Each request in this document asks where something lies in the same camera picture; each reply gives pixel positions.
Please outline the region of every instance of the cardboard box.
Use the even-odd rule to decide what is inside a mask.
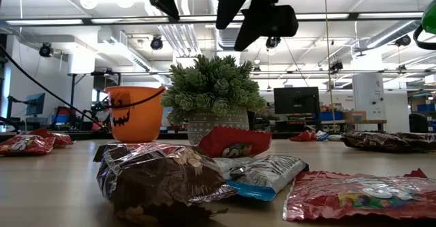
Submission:
[[[367,119],[367,112],[366,111],[344,112],[343,119],[346,121],[364,121]]]

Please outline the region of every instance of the plant pot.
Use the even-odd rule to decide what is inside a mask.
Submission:
[[[210,109],[197,110],[188,123],[188,140],[191,145],[198,145],[201,139],[214,127],[235,127],[249,129],[247,109],[237,108],[234,112],[218,117]]]

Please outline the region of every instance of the table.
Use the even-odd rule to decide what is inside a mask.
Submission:
[[[377,131],[383,132],[384,127],[383,124],[386,124],[387,120],[361,120],[361,121],[349,121],[349,120],[338,120],[334,121],[337,125],[339,125],[339,131],[344,132],[345,126],[347,126],[347,131],[352,130],[352,125],[358,124],[377,124]],[[333,121],[321,121],[322,125],[332,125]]]
[[[54,150],[44,157],[0,157],[0,226],[28,227],[120,227],[132,226],[115,218],[99,191],[95,175],[99,168],[92,159],[98,145],[108,140],[84,140],[71,149]],[[188,144],[187,140],[166,142]],[[392,176],[421,168],[436,178],[431,154],[389,154],[359,151],[342,142],[290,142],[273,140],[261,154],[293,155],[310,164],[311,170],[358,172]],[[371,217],[309,223],[281,220],[289,186],[272,202],[235,197],[212,202],[208,207],[229,208],[228,213],[193,226],[402,226],[391,219]]]

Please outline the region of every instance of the orange jack-o'-lantern bucket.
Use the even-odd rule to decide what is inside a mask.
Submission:
[[[108,87],[112,135],[120,142],[150,142],[160,131],[165,87]]]

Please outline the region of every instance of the potted plant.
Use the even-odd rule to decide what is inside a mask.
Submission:
[[[258,111],[266,105],[259,96],[259,85],[250,80],[253,64],[241,66],[235,58],[206,58],[198,55],[193,67],[171,65],[172,86],[162,97],[161,105],[172,107],[168,120],[180,124],[188,120],[191,145],[216,126],[249,129],[247,111]]]

